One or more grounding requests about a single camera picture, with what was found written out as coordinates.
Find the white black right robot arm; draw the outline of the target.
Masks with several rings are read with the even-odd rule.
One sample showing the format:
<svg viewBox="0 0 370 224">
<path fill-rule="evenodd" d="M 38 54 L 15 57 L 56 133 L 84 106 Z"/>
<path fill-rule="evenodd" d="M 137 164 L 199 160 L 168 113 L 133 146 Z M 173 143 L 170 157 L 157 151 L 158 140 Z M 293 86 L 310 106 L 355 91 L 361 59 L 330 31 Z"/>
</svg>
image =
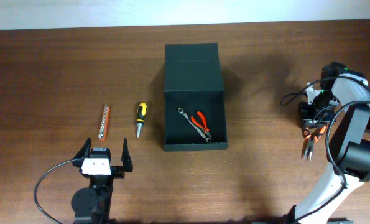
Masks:
<svg viewBox="0 0 370 224">
<path fill-rule="evenodd" d="M 325 138 L 328 165 L 311 193 L 294 205 L 284 223 L 331 223 L 331 215 L 347 196 L 370 181 L 370 87 L 367 78 L 346 65 L 331 62 L 317 81 L 291 93 L 298 104 L 305 140 L 302 158 L 310 160 L 313 147 Z"/>
</svg>

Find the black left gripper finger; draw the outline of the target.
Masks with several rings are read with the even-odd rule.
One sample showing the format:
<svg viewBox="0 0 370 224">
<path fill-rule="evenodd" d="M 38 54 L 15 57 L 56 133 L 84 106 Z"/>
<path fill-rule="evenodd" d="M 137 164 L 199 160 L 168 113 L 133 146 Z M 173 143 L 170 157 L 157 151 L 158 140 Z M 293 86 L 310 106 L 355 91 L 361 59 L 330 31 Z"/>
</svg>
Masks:
<svg viewBox="0 0 370 224">
<path fill-rule="evenodd" d="M 91 138 L 87 138 L 82 148 L 75 154 L 74 159 L 80 159 L 89 156 L 91 148 Z"/>
<path fill-rule="evenodd" d="M 129 153 L 129 148 L 128 148 L 128 143 L 127 139 L 124 138 L 123 141 L 123 150 L 122 150 L 122 155 L 121 155 L 121 161 L 123 164 L 123 170 L 124 172 L 132 172 L 133 171 L 133 164 L 132 164 L 132 159 Z"/>
</svg>

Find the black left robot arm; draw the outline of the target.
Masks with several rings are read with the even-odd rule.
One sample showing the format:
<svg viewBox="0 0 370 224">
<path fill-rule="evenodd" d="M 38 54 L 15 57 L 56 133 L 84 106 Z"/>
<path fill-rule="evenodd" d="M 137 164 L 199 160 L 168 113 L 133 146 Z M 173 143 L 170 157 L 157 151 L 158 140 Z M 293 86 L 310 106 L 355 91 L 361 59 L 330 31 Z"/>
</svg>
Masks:
<svg viewBox="0 0 370 224">
<path fill-rule="evenodd" d="M 133 171 L 127 139 L 123 141 L 121 166 L 111 165 L 111 151 L 107 147 L 92 147 L 88 138 L 73 158 L 73 166 L 89 179 L 89 186 L 77 190 L 71 200 L 75 223 L 115 223 L 110 217 L 115 179 L 125 178 Z"/>
</svg>

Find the black box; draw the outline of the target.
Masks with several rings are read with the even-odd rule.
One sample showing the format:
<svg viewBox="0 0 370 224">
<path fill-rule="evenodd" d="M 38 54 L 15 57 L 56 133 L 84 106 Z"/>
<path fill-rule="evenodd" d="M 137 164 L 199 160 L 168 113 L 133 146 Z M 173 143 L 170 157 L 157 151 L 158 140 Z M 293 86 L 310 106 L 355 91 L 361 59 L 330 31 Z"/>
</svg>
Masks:
<svg viewBox="0 0 370 224">
<path fill-rule="evenodd" d="M 200 123 L 201 111 L 212 136 L 207 143 L 177 111 L 181 107 Z M 167 44 L 164 63 L 164 151 L 225 150 L 229 146 L 224 81 L 218 44 Z"/>
</svg>

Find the silver double ring wrench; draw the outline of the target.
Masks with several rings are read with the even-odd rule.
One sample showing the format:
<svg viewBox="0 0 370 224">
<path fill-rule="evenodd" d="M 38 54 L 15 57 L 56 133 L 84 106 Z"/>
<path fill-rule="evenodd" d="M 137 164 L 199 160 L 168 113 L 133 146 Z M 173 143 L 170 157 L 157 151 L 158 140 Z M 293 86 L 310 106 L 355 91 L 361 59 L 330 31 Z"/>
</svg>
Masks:
<svg viewBox="0 0 370 224">
<path fill-rule="evenodd" d="M 183 108 L 179 107 L 177 111 L 193 126 L 193 128 L 208 144 L 212 143 L 210 129 L 208 128 L 206 118 L 201 111 L 197 111 L 197 115 L 201 119 L 200 123 L 194 118 L 194 116 L 187 115 Z"/>
</svg>

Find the orange socket bit rail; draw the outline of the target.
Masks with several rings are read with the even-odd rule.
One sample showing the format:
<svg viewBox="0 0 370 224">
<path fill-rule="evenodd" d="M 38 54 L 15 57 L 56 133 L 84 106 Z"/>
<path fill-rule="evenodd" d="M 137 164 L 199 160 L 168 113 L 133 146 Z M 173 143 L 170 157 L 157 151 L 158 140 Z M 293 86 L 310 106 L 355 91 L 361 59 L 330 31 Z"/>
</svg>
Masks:
<svg viewBox="0 0 370 224">
<path fill-rule="evenodd" d="M 99 129 L 99 134 L 98 134 L 98 138 L 101 141 L 104 141 L 107 137 L 109 112 L 110 112 L 110 107 L 108 105 L 105 105 L 104 108 L 103 108 L 101 125 L 100 125 L 100 129 Z"/>
</svg>

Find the orange black needle-nose pliers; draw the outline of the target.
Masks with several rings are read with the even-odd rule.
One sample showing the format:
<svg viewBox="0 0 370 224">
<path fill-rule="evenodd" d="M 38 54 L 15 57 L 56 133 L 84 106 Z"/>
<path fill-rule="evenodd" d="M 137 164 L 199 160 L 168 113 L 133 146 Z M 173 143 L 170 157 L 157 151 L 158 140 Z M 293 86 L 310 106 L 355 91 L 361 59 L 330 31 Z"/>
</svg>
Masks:
<svg viewBox="0 0 370 224">
<path fill-rule="evenodd" d="M 320 140 L 326 129 L 327 125 L 317 128 L 313 133 L 310 132 L 310 128 L 308 127 L 302 129 L 302 135 L 305 140 L 302 151 L 302 159 L 311 161 L 314 144 Z"/>
</svg>

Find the yellow black stubby screwdriver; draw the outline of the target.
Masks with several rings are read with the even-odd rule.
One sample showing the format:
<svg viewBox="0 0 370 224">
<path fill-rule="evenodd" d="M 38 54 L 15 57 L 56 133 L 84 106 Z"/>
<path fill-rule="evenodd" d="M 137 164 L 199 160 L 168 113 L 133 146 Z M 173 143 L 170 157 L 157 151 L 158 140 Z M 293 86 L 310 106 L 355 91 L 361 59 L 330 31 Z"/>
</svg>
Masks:
<svg viewBox="0 0 370 224">
<path fill-rule="evenodd" d="M 145 122 L 145 117 L 147 113 L 147 104 L 145 102 L 142 102 L 139 104 L 137 108 L 137 119 L 136 119 L 136 137 L 139 138 L 141 135 L 142 127 Z"/>
</svg>

